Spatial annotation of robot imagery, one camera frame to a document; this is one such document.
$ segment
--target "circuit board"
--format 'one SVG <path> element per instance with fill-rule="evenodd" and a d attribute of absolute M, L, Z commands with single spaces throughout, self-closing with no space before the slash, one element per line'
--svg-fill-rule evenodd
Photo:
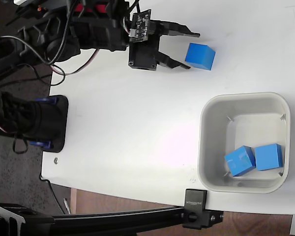
<path fill-rule="evenodd" d="M 132 26 L 130 29 L 130 43 L 147 41 L 150 19 L 151 10 L 133 15 Z"/>

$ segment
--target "black clamp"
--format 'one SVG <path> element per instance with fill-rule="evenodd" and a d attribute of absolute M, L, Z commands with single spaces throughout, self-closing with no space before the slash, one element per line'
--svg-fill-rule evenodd
<path fill-rule="evenodd" d="M 224 212 L 206 210 L 206 202 L 206 190 L 186 189 L 182 224 L 184 228 L 200 230 L 223 221 Z"/>

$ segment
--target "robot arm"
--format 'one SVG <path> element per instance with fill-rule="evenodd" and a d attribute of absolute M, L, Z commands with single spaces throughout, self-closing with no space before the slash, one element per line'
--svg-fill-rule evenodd
<path fill-rule="evenodd" d="M 158 51 L 160 36 L 200 36 L 177 23 L 151 20 L 151 10 L 136 13 L 131 22 L 130 11 L 134 5 L 129 7 L 125 0 L 15 0 L 15 3 L 20 4 L 17 18 L 36 20 L 19 29 L 14 36 L 31 45 L 45 61 L 57 54 L 67 23 L 69 30 L 63 51 L 56 61 L 76 56 L 80 49 L 113 52 L 125 51 L 129 46 L 128 64 L 132 68 L 156 70 L 159 64 L 188 69 L 187 65 Z M 18 65 L 22 63 L 37 65 L 42 61 L 21 41 L 0 37 L 0 80 L 19 69 Z"/>

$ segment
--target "black mount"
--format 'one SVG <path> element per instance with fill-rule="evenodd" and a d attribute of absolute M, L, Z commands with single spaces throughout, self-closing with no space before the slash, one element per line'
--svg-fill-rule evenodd
<path fill-rule="evenodd" d="M 68 99 L 62 95 L 24 101 L 0 92 L 0 135 L 24 140 L 26 144 L 29 141 L 43 151 L 60 152 L 64 146 L 68 106 Z"/>
<path fill-rule="evenodd" d="M 0 204 L 0 236 L 125 236 L 182 224 L 200 230 L 223 221 L 205 210 L 207 192 L 186 190 L 185 207 L 92 215 L 47 216 L 17 204 Z"/>

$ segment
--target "blue part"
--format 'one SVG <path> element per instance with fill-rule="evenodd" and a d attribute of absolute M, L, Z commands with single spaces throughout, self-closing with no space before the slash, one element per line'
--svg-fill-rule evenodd
<path fill-rule="evenodd" d="M 56 105 L 58 102 L 58 98 L 57 97 L 38 98 L 35 101 L 36 102 L 46 102 L 46 103 Z"/>
<path fill-rule="evenodd" d="M 51 141 L 47 142 L 30 142 L 30 145 L 45 148 L 45 149 L 51 149 Z"/>
<path fill-rule="evenodd" d="M 283 167 L 282 147 L 278 144 L 256 147 L 255 154 L 258 171 Z"/>
<path fill-rule="evenodd" d="M 250 147 L 242 146 L 225 156 L 233 176 L 241 176 L 256 167 L 254 153 Z"/>
<path fill-rule="evenodd" d="M 211 70 L 215 51 L 207 45 L 190 43 L 185 61 L 193 67 Z"/>

